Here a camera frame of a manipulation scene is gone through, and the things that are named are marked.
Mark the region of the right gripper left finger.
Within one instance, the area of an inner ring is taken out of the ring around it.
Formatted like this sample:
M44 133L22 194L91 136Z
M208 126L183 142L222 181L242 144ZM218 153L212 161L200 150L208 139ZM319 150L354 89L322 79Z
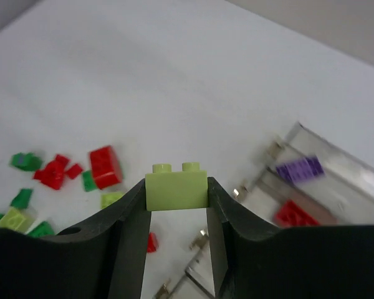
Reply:
M139 298L150 221L140 181L57 235L0 228L0 298Z

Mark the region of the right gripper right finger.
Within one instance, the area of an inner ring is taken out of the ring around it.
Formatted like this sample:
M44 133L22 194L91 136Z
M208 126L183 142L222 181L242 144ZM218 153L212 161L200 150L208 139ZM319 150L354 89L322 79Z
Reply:
M374 298L374 225L281 229L208 178L217 298Z

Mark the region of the red rectangular lego brick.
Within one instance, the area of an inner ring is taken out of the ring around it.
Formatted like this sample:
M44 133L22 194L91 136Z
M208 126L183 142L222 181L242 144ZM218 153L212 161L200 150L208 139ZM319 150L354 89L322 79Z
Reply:
M280 227L315 227L320 223L301 209L295 202L287 201L274 215Z

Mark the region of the lime lego brick carried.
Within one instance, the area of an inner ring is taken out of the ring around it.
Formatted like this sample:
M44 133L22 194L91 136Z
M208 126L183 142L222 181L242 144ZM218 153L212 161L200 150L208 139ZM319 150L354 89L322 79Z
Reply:
M154 164L145 175L146 209L170 211L209 206L208 177L198 162L185 162L181 171L170 164Z

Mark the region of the red rounded lego brick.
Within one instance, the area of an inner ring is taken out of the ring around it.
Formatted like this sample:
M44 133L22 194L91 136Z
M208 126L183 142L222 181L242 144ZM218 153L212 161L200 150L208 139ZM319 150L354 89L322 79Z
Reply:
M89 160L94 183L99 189L103 190L123 181L120 162L111 145L91 151Z

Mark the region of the small purple lego brick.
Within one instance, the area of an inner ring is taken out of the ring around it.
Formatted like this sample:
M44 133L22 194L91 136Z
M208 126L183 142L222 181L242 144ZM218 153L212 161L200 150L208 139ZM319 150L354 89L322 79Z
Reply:
M317 156L305 156L279 164L276 166L276 172L292 184L310 181L325 174Z

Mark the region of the clear container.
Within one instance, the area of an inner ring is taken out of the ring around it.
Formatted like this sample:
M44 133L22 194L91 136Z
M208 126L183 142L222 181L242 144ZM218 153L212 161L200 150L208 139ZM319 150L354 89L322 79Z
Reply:
M187 267L181 278L175 283L168 279L153 295L153 298L215 298L198 279L191 267Z
M287 135L280 153L270 163L276 166L288 161L317 156L325 174L329 173L358 187L374 197L374 167L335 146L312 130L297 123Z
M211 254L209 246L209 232L201 229L189 244L189 250L194 252L194 257L188 267L196 271L196 268L211 268Z
M287 202L295 202L320 225L374 225L374 197L327 173L296 185L265 168L232 191L234 199L266 221Z

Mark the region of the small red lego brick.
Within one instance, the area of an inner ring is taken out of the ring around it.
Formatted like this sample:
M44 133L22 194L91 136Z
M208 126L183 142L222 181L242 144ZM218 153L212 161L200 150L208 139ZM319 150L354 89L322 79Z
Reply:
M156 252L158 249L158 240L154 232L150 232L148 235L147 253Z

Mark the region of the lime lego brick upper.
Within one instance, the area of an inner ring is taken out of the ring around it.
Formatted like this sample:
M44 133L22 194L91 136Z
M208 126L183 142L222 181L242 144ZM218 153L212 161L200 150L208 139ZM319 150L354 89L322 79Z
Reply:
M114 202L118 201L120 198L122 198L124 195L123 192L117 191L117 192L110 192L101 194L100 198L100 208L105 209L109 205L113 204Z

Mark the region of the long green lego brick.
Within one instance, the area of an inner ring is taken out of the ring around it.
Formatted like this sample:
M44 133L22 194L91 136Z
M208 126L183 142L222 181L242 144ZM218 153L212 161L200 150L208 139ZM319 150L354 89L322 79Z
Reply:
M43 221L39 225L37 225L35 228L33 228L29 233L28 236L39 238L44 237L47 235L54 235L54 230L52 226L47 222Z

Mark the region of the small lime lego brick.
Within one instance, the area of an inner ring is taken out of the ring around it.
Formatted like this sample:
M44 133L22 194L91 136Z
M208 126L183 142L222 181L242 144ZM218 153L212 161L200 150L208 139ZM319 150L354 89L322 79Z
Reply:
M24 234L33 222L34 218L25 211L10 207L0 220L0 228L7 228Z

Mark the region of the red irregular lego piece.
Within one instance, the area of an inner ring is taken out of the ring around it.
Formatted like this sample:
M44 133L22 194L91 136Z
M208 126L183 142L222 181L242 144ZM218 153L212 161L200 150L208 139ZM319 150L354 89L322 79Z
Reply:
M82 172L83 168L79 163L72 164L68 157L57 154L42 169L36 170L32 178L55 191L59 191L66 178L73 180Z

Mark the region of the small dark green lego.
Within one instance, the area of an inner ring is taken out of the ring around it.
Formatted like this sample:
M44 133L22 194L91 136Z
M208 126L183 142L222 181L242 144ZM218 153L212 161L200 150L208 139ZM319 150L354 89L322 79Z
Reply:
M29 202L31 200L32 193L33 189L20 189L17 196L11 201L10 206L15 207L17 209L27 209L29 206Z

